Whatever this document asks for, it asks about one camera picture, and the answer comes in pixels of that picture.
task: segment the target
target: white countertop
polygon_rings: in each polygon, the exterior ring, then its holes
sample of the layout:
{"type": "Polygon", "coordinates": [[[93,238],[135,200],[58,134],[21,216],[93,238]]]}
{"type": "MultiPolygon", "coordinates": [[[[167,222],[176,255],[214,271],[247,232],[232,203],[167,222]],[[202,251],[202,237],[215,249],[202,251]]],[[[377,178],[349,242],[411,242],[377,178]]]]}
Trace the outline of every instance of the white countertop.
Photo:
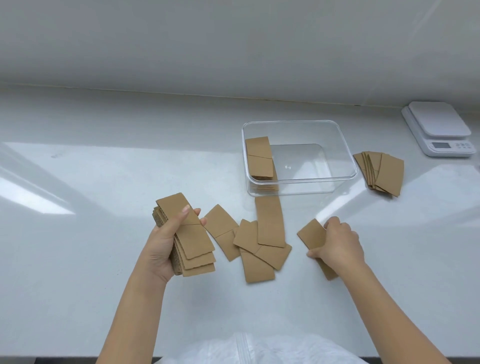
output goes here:
{"type": "MultiPolygon", "coordinates": [[[[464,115],[480,149],[480,115],[464,115]]],[[[401,196],[359,174],[333,194],[281,198],[293,250],[276,280],[247,285],[217,248],[216,272],[167,286],[155,355],[236,331],[315,333],[376,355],[342,281],[325,280],[296,232],[332,214],[360,235],[366,260],[446,355],[480,355],[479,157],[425,156],[400,109],[60,88],[0,90],[0,355],[96,356],[155,200],[183,192],[254,219],[241,127],[335,120],[352,153],[405,160],[401,196]]]]}

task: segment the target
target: white kitchen scale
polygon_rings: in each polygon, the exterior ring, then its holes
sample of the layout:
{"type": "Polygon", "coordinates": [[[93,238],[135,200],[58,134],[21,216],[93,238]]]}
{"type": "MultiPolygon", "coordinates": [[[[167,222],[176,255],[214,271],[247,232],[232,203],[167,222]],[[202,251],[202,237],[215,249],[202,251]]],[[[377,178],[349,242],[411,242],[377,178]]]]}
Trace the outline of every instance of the white kitchen scale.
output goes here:
{"type": "Polygon", "coordinates": [[[477,151],[467,137],[471,131],[445,102],[413,101],[402,109],[413,136],[430,157],[470,157],[477,151]]]}

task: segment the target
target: transparent storage box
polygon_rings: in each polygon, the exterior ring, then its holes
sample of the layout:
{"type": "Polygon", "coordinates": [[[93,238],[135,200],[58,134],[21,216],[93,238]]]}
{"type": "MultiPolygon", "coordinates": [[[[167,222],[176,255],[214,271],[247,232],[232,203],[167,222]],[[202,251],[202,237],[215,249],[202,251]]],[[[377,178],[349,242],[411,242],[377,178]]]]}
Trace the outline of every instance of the transparent storage box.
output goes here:
{"type": "Polygon", "coordinates": [[[336,122],[252,121],[242,128],[243,162],[251,196],[324,194],[355,178],[357,165],[336,122]],[[248,170],[245,139],[268,136],[277,179],[260,181],[248,170]]]}

